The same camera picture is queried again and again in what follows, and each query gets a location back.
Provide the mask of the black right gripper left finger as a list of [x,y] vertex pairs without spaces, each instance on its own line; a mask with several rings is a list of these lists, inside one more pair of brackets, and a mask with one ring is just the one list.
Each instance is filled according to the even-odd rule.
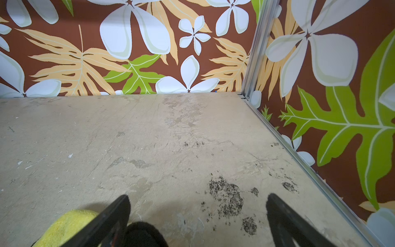
[[119,196],[63,247],[122,247],[131,212],[127,195]]

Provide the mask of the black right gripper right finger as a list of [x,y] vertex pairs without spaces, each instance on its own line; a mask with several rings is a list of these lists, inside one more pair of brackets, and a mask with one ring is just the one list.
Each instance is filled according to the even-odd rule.
[[335,247],[276,194],[269,194],[266,210],[275,246]]

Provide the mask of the yellow microfiber cloth black trim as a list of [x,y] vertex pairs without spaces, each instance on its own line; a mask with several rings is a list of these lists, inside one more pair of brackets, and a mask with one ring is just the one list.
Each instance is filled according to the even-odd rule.
[[[91,210],[72,210],[55,221],[34,247],[60,247],[81,231],[99,215]],[[135,222],[128,225],[124,245],[126,247],[167,247],[162,234],[147,222]]]

